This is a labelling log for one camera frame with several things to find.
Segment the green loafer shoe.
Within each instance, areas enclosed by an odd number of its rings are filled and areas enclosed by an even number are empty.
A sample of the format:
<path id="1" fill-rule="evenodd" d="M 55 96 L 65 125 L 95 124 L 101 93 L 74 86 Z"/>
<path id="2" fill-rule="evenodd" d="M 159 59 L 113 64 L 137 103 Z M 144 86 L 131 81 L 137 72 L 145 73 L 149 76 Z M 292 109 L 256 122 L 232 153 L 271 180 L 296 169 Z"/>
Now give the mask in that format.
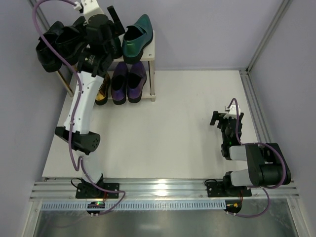
<path id="1" fill-rule="evenodd" d="M 119 37 L 113 38 L 110 41 L 110 52 L 112 59 L 117 59 L 122 57 L 123 52 L 122 52 L 122 47 L 121 47 L 121 41 Z"/>
<path id="2" fill-rule="evenodd" d="M 153 27 L 147 14 L 140 16 L 133 25 L 127 26 L 122 40 L 124 62 L 130 65 L 138 63 L 153 37 Z"/>

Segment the purple loafer shoe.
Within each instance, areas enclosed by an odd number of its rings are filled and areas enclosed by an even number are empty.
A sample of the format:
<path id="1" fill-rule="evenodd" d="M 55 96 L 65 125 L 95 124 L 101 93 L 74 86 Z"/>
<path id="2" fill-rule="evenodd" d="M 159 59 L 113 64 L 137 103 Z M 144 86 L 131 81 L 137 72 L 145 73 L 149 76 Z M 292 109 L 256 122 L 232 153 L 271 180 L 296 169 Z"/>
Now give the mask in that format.
<path id="1" fill-rule="evenodd" d="M 119 62 L 111 80 L 111 96 L 115 105 L 122 105 L 126 102 L 127 76 L 127 65 L 124 62 Z"/>
<path id="2" fill-rule="evenodd" d="M 142 62 L 133 64 L 127 77 L 127 97 L 130 103 L 138 103 L 142 98 L 147 73 Z"/>

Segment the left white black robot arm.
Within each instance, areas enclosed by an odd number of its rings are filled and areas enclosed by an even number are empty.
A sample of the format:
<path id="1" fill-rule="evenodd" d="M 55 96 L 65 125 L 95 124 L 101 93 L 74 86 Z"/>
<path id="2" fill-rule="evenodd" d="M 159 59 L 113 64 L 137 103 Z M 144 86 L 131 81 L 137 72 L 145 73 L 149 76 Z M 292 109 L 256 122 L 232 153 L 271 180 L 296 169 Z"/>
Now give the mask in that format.
<path id="1" fill-rule="evenodd" d="M 90 120 L 96 95 L 113 61 L 122 56 L 119 37 L 125 29 L 113 6 L 107 8 L 109 19 L 98 6 L 83 7 L 87 20 L 85 27 L 88 47 L 79 55 L 75 77 L 76 96 L 63 126 L 55 135 L 68 143 L 69 154 L 75 171 L 83 171 L 83 184 L 101 189 L 103 174 L 98 166 L 96 149 L 100 135 L 90 131 Z"/>

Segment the gold loafer shoe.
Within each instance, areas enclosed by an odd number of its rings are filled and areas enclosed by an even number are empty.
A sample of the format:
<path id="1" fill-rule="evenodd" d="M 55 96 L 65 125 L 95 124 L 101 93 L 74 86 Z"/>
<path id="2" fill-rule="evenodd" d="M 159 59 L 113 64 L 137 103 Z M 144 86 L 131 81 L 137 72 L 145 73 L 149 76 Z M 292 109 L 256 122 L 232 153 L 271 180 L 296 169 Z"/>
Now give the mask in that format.
<path id="1" fill-rule="evenodd" d="M 111 85 L 111 78 L 108 73 L 106 73 L 103 83 L 100 86 L 98 93 L 95 98 L 95 104 L 98 106 L 102 106 L 107 103 L 109 96 L 109 87 Z"/>

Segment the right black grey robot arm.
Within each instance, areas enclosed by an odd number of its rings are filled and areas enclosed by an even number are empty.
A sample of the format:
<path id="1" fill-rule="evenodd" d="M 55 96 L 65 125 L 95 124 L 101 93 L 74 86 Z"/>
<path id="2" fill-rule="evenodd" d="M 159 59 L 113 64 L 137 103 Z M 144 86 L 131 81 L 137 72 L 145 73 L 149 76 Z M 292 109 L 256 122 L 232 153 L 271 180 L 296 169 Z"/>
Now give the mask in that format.
<path id="1" fill-rule="evenodd" d="M 291 182 L 291 172 L 277 143 L 241 145 L 243 113 L 239 120 L 228 113 L 214 111 L 210 125 L 218 122 L 221 130 L 222 156 L 229 161 L 244 161 L 247 169 L 228 171 L 222 180 L 206 180 L 209 197 L 251 196 L 251 186 L 273 188 L 277 185 L 288 185 Z"/>

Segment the black loafer shoe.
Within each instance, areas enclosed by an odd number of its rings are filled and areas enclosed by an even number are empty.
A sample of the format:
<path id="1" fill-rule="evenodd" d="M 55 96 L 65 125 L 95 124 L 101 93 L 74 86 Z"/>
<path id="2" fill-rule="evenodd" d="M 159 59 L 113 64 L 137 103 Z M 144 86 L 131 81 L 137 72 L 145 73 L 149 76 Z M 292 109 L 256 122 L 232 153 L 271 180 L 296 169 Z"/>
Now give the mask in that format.
<path id="1" fill-rule="evenodd" d="M 70 64 L 78 62 L 85 43 L 85 17 L 80 16 L 72 25 L 62 28 L 62 33 L 56 40 L 57 52 Z"/>
<path id="2" fill-rule="evenodd" d="M 56 40 L 63 32 L 63 23 L 56 21 L 49 30 L 43 34 L 48 43 L 56 50 Z M 46 72 L 52 73 L 58 71 L 62 62 L 60 59 L 51 51 L 51 49 L 45 44 L 43 39 L 39 37 L 39 43 L 36 46 L 36 53 L 39 62 L 43 66 Z"/>

